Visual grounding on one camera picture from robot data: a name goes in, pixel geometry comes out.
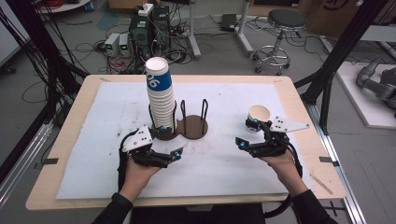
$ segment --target swivel stool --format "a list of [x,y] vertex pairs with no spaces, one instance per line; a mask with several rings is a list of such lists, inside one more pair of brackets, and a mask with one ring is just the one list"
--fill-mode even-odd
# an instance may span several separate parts
[[299,35],[298,31],[305,26],[305,17],[292,10],[274,9],[268,13],[267,20],[272,26],[280,30],[280,33],[273,46],[261,47],[253,53],[253,61],[256,61],[255,72],[260,73],[262,71],[261,64],[266,63],[278,66],[279,71],[276,75],[280,76],[282,75],[282,68],[289,68],[290,66],[289,54],[279,47],[283,35],[286,32],[295,32]]

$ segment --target human hand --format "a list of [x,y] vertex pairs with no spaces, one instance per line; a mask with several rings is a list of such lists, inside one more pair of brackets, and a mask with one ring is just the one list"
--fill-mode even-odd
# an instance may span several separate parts
[[159,167],[139,165],[132,158],[128,159],[125,182],[120,190],[120,195],[133,203],[151,177],[160,170],[161,168]]
[[308,190],[308,187],[300,178],[294,164],[294,158],[288,150],[286,150],[283,155],[277,157],[261,157],[260,160],[266,161],[274,169],[277,178],[289,191],[291,197],[297,196]]

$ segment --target stack of paper cups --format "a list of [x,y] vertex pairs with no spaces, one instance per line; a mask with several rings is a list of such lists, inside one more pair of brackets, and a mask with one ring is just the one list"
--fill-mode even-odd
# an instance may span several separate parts
[[154,126],[173,129],[175,97],[168,61],[161,57],[150,58],[146,61],[146,72],[148,98]]

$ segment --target gray floor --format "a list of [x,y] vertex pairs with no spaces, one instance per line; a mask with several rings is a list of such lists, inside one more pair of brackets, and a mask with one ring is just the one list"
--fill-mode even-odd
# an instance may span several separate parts
[[[96,10],[87,13],[83,9],[73,10],[57,15],[58,19],[67,22],[92,21],[83,25],[60,24],[70,49],[80,43],[91,43],[105,39],[105,35],[111,32],[124,32],[126,25],[112,28],[114,24],[128,24],[127,14],[114,14],[104,10]],[[219,33],[216,24],[210,22],[208,17],[196,20],[205,26],[197,31],[200,33]],[[301,32],[303,40],[307,34]],[[254,49],[275,43],[276,38],[264,31],[253,31],[246,29],[246,36]],[[203,53],[201,59],[192,61],[188,64],[172,64],[170,70],[172,75],[244,75],[257,76],[254,72],[254,62],[249,59],[241,48],[235,35],[216,35],[216,36],[197,36],[199,47]],[[305,49],[294,47],[286,41],[282,47],[291,55],[291,66],[285,70],[283,75],[297,81],[303,77],[317,71],[322,65],[322,59],[326,58],[321,43],[308,38]],[[78,59],[83,59],[88,55],[87,52],[74,51]],[[394,61],[381,49],[377,49],[365,42],[360,43],[351,56],[357,59],[373,58],[380,55],[386,62]],[[0,162],[3,162],[8,153],[14,148],[28,126],[41,110],[44,100],[44,87],[41,84],[34,85],[39,81],[35,76],[34,70],[28,59],[22,52],[15,55],[11,62],[17,68],[16,74],[7,74],[4,71],[0,75],[0,99],[1,113],[0,118]],[[90,53],[81,64],[91,74],[102,74],[99,68],[106,66],[105,61],[97,53]],[[264,67],[259,76],[274,75],[274,68]],[[5,206],[0,210],[0,223],[90,223],[101,211],[101,209],[69,209],[57,211],[28,211],[25,202],[30,191],[39,175],[40,170],[35,169],[34,165],[39,162],[44,149],[49,146],[55,137],[58,129],[55,129],[46,145],[27,171],[20,184],[15,188],[13,194],[7,200]],[[385,129],[366,128],[359,117],[358,112],[352,105],[350,99],[337,78],[334,79],[332,89],[332,100],[329,115],[329,132],[332,142],[336,148],[340,162],[342,163],[346,176],[353,188],[358,203],[367,223],[388,224],[396,223],[396,177],[391,173],[396,170],[396,131]],[[325,206],[330,206],[330,202],[322,202]],[[342,207],[339,201],[333,201],[334,206]],[[274,203],[265,205],[269,210],[276,206]],[[344,211],[337,211],[337,216],[332,211],[329,214],[339,223],[349,223],[347,214]],[[268,223],[295,223],[294,214],[289,210],[285,214],[269,219]]]

